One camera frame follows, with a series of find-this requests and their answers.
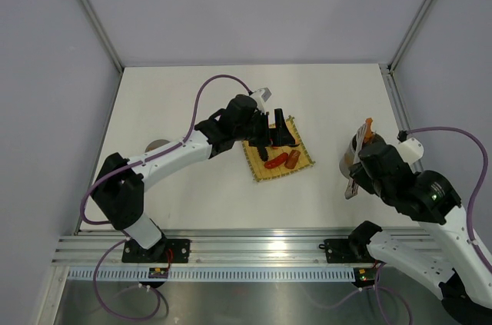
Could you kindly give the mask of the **stainless steel tongs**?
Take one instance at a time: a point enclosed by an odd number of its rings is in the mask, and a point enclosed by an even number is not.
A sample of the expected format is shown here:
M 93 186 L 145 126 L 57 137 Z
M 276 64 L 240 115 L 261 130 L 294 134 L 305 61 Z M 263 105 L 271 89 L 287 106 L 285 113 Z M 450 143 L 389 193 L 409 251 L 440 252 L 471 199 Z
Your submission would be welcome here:
M 347 169 L 347 179 L 348 179 L 347 187 L 344 192 L 344 197 L 347 200 L 353 198 L 358 193 L 358 185 L 351 176 L 351 168 L 355 167 L 357 164 L 360 163 L 359 152 L 362 150 L 364 144 L 369 142 L 374 136 L 374 133 L 371 129 L 372 123 L 373 123 L 373 119 L 367 118 L 365 122 L 358 128 L 354 136 L 355 146 L 354 147 L 352 146 L 353 144 L 352 141 L 349 144 L 349 149 L 351 150 L 352 158 L 349 158 L 350 155 L 347 152 L 345 152 L 344 154 L 344 166 Z

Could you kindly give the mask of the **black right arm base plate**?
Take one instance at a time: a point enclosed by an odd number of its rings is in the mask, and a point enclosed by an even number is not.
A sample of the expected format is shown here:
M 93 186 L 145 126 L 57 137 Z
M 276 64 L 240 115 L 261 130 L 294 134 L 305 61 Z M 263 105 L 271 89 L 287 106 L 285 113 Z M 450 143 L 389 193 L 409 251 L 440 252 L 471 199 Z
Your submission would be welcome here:
M 326 239 L 318 248 L 324 252 L 328 264 L 374 264 L 377 261 L 366 246 L 348 238 Z

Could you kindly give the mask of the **grey metal lunch canister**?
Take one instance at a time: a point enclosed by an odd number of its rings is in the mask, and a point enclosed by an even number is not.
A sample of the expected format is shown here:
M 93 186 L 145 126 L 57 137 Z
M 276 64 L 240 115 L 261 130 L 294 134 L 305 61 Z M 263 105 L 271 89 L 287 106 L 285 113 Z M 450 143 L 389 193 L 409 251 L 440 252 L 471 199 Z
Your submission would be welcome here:
M 362 147 L 365 148 L 370 144 L 378 143 L 378 142 L 383 142 L 386 143 L 383 137 L 381 137 L 378 133 L 374 133 L 372 138 L 364 142 L 362 144 Z M 341 157 L 339 161 L 339 169 L 342 175 L 348 179 L 350 177 L 349 175 L 349 167 L 354 163 L 354 156 L 355 156 L 355 151 L 356 151 L 356 146 L 357 146 L 357 139 L 356 136 L 353 136 L 351 139 L 351 142 L 347 146 L 346 151 L 344 152 L 344 155 Z

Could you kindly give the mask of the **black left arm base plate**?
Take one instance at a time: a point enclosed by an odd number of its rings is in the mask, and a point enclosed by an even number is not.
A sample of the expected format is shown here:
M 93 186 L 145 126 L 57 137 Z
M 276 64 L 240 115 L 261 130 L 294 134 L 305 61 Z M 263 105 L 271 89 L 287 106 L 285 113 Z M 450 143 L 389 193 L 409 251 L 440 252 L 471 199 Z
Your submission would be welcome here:
M 189 259 L 189 239 L 161 239 L 156 245 L 145 249 L 136 240 L 124 244 L 121 261 L 130 264 L 186 264 Z

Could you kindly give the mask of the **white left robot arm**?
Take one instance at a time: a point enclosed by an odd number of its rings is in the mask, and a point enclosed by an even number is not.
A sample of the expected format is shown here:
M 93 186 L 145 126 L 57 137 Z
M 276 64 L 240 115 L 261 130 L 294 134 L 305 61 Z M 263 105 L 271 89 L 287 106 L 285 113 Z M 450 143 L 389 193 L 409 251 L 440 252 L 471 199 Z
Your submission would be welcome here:
M 89 195 L 115 230 L 123 232 L 131 251 L 143 260 L 171 258 L 165 233 L 144 212 L 145 193 L 162 179 L 192 164 L 206 161 L 246 141 L 267 157 L 269 147 L 295 147 L 296 140 L 280 108 L 270 126 L 268 113 L 252 95 L 236 95 L 226 108 L 192 126 L 179 141 L 167 143 L 139 157 L 114 153 L 105 159 Z

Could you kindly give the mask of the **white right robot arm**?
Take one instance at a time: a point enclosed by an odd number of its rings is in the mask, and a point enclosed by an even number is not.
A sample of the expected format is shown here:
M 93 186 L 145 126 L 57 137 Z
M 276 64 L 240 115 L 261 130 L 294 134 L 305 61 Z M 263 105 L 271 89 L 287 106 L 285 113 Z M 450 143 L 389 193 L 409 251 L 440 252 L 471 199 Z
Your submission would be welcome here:
M 428 289 L 461 324 L 491 322 L 491 270 L 487 250 L 468 232 L 467 212 L 451 183 L 435 171 L 414 172 L 413 160 L 393 145 L 363 148 L 350 168 L 351 178 L 369 194 L 417 222 L 444 253 L 444 261 L 397 241 L 382 227 L 365 221 L 349 235 L 356 260 L 369 257 L 390 264 Z

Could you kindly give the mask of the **bamboo woven tray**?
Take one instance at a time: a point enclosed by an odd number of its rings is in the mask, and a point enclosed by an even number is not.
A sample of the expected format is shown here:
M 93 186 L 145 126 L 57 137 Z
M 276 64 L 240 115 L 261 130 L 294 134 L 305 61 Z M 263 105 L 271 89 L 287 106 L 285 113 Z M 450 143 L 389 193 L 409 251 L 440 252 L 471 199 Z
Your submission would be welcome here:
M 293 116 L 289 116 L 286 125 L 294 136 L 296 146 L 267 147 L 266 161 L 261 159 L 257 148 L 250 146 L 247 141 L 242 142 L 244 156 L 254 181 L 272 181 L 314 166 L 315 161 L 304 146 L 294 120 Z

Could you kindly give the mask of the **orange salmon slice toy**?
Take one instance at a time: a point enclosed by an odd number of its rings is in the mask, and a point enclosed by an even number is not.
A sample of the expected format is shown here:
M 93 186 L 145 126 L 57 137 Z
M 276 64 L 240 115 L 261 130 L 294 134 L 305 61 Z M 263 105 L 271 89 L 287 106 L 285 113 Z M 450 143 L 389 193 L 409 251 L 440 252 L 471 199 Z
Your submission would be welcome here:
M 367 118 L 364 122 L 364 136 L 363 136 L 363 144 L 368 144 L 372 142 L 375 138 L 375 133 L 372 130 L 373 119 Z

